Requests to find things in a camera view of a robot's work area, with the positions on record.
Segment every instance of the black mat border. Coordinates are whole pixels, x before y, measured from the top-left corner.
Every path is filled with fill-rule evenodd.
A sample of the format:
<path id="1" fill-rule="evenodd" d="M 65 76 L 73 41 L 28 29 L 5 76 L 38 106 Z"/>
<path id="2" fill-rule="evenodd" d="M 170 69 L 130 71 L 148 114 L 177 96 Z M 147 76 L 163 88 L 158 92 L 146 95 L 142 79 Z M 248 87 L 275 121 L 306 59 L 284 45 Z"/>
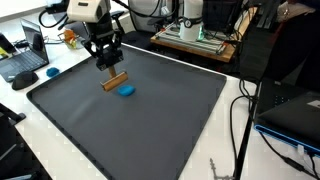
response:
<path id="1" fill-rule="evenodd" d="M 140 51 L 140 53 L 146 53 L 146 54 L 149 54 L 149 55 L 152 55 L 152 56 L 158 56 L 158 57 L 161 57 L 161 58 L 164 58 L 164 59 L 167 58 L 166 60 L 168 60 L 168 61 L 170 61 L 170 62 L 172 62 L 172 63 L 180 63 L 180 64 L 185 65 L 185 66 L 190 66 L 190 68 L 192 68 L 192 69 L 197 69 L 197 70 L 199 70 L 199 71 L 206 71 L 206 72 L 208 72 L 208 73 L 213 73 L 213 72 L 210 72 L 209 70 L 201 69 L 200 67 L 193 66 L 192 64 L 188 64 L 188 63 L 185 63 L 185 62 L 183 62 L 183 61 L 172 60 L 172 59 L 170 59 L 170 58 L 168 58 L 168 57 L 164 57 L 164 56 L 161 56 L 161 55 L 158 55 L 158 54 L 155 54 L 155 53 L 152 53 L 152 52 L 140 50 L 140 49 L 137 49 L 137 48 L 132 48 L 132 47 L 130 47 L 130 46 L 125 46 L 125 47 L 128 48 L 128 49 L 136 50 L 136 51 L 138 51 L 138 52 Z M 75 69 L 77 69 L 77 68 L 79 68 L 79 67 L 81 67 L 81 66 L 83 66 L 83 65 L 88 64 L 88 62 L 89 62 L 89 61 L 92 61 L 92 60 L 95 60 L 95 58 L 93 58 L 92 56 L 88 57 L 87 59 L 79 62 L 78 64 L 76 64 L 76 65 L 70 67 L 69 69 L 65 70 L 64 72 L 60 73 L 59 75 L 57 75 L 57 76 L 49 79 L 48 81 L 46 81 L 46 82 L 40 84 L 39 86 L 35 87 L 34 89 L 30 90 L 30 91 L 27 93 L 26 96 L 27 96 L 28 100 L 29 100 L 34 106 L 36 106 L 37 109 L 39 109 L 40 112 L 41 112 L 43 115 L 45 115 L 45 116 L 73 143 L 73 145 L 76 146 L 76 147 L 80 150 L 80 152 L 81 152 L 82 154 L 84 154 L 84 155 L 89 159 L 89 161 L 90 161 L 104 176 L 107 177 L 108 180 L 116 180 L 115 177 L 113 177 L 113 176 L 111 175 L 111 173 L 110 173 L 109 171 L 107 171 L 107 170 L 99 163 L 98 160 L 96 160 L 96 159 L 94 158 L 93 155 L 91 155 L 84 147 L 82 147 L 82 146 L 80 145 L 80 143 L 79 143 L 76 139 L 74 139 L 67 131 L 64 130 L 64 128 L 63 128 L 60 124 L 58 124 L 58 122 L 57 122 L 53 117 L 51 117 L 51 116 L 49 115 L 48 112 L 46 112 L 45 110 L 43 110 L 43 109 L 41 108 L 41 106 L 40 106 L 38 103 L 34 102 L 33 99 L 32 99 L 32 94 L 33 94 L 34 92 L 36 92 L 37 90 L 42 89 L 42 88 L 48 88 L 47 85 L 51 84 L 51 83 L 54 82 L 55 80 L 58 80 L 58 79 L 60 79 L 60 78 L 63 78 L 64 75 L 66 75 L 66 74 L 68 74 L 68 73 L 72 73 Z M 226 78 L 226 76 L 221 75 L 221 78 L 219 78 L 219 79 L 224 81 L 223 87 L 221 88 L 221 90 L 220 90 L 220 92 L 219 92 L 219 94 L 221 94 L 221 92 L 223 91 L 223 89 L 224 89 L 224 87 L 225 87 L 227 78 Z M 214 104 L 212 104 L 213 106 L 212 106 L 211 111 L 214 109 L 214 107 L 215 107 L 216 104 L 217 104 L 217 102 L 215 102 Z M 193 143 L 192 143 L 193 146 L 192 146 L 192 151 L 191 151 L 191 153 L 190 153 L 189 155 L 186 155 L 186 154 L 185 154 L 185 161 L 184 161 L 184 163 L 182 164 L 182 166 L 181 166 L 179 169 L 176 170 L 176 172 L 177 172 L 177 173 L 176 173 L 177 175 L 176 175 L 176 177 L 175 177 L 176 180 L 179 179 L 179 177 L 180 177 L 180 175 L 181 175 L 184 167 L 186 166 L 186 164 L 187 164 L 187 162 L 188 162 L 188 160 L 189 160 L 189 158 L 190 158 L 190 156 L 191 156 L 191 154 L 192 154 L 192 152 L 193 152 L 193 150 L 194 150 L 194 147 L 195 147 L 196 143 L 198 142 L 198 140 L 199 140 L 199 138 L 200 138 L 200 136 L 201 136 L 201 134 L 202 134 L 202 132 L 203 132 L 203 129 L 204 129 L 204 127 L 206 126 L 206 124 L 207 124 L 207 122 L 208 122 L 208 119 L 207 119 L 207 120 L 204 120 L 204 121 L 205 121 L 205 122 L 204 122 L 204 124 L 203 124 L 203 127 L 200 127 L 200 128 L 201 128 L 201 133 L 200 133 L 197 137 L 194 136 L 194 141 L 193 141 Z"/>

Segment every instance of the blue object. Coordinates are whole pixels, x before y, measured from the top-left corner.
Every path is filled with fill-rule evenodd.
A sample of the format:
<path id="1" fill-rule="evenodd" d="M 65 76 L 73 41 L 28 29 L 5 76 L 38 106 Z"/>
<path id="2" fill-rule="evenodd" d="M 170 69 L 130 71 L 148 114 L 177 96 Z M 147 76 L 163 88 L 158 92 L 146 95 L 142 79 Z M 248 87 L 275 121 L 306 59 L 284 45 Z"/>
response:
<path id="1" fill-rule="evenodd" d="M 134 91 L 135 88 L 130 85 L 124 85 L 118 88 L 118 93 L 122 96 L 130 96 L 132 93 L 134 93 Z"/>
<path id="2" fill-rule="evenodd" d="M 55 67 L 49 68 L 49 69 L 47 69 L 47 76 L 52 78 L 52 77 L 58 75 L 59 72 L 60 72 L 59 69 L 57 69 Z"/>

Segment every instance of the gray mat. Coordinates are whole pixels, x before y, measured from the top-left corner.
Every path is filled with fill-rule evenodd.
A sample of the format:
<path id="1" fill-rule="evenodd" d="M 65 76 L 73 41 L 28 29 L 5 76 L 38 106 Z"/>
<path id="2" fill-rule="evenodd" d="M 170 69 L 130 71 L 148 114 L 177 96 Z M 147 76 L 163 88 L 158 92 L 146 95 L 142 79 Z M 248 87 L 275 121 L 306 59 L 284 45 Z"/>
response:
<path id="1" fill-rule="evenodd" d="M 99 82 L 108 79 L 108 71 L 99 71 L 91 58 L 35 88 L 28 98 L 109 179 L 177 179 L 225 77 L 121 49 L 125 60 L 116 69 L 127 71 L 123 85 L 133 85 L 133 95 L 104 92 Z"/>

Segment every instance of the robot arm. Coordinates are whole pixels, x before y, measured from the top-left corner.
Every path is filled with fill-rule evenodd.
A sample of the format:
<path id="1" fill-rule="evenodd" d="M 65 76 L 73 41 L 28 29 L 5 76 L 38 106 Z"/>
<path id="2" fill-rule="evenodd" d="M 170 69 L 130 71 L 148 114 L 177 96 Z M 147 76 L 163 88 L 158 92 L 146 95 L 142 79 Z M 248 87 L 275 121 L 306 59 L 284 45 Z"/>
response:
<path id="1" fill-rule="evenodd" d="M 62 0 L 46 8 L 46 11 L 48 14 L 67 12 L 68 21 L 86 24 L 90 39 L 86 39 L 83 45 L 97 58 L 96 66 L 103 71 L 123 60 L 122 51 L 118 49 L 122 32 L 113 29 L 110 9 L 110 0 Z M 95 51 L 92 50 L 92 44 L 96 47 Z"/>

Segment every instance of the monitor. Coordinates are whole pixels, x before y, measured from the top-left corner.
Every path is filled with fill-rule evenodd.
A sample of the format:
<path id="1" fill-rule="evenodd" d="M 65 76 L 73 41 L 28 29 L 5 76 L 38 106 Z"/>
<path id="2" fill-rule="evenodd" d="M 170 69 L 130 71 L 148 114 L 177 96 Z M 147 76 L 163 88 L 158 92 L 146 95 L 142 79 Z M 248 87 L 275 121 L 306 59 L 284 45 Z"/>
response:
<path id="1" fill-rule="evenodd" d="M 40 26 L 25 19 L 21 19 L 21 26 L 30 50 L 43 60 L 49 61 Z"/>
<path id="2" fill-rule="evenodd" d="M 8 41 L 8 39 L 1 32 L 0 32 L 0 47 L 10 54 L 16 52 L 16 49 L 14 48 L 14 46 Z"/>
<path id="3" fill-rule="evenodd" d="M 203 0 L 202 19 L 205 30 L 233 33 L 243 0 Z"/>

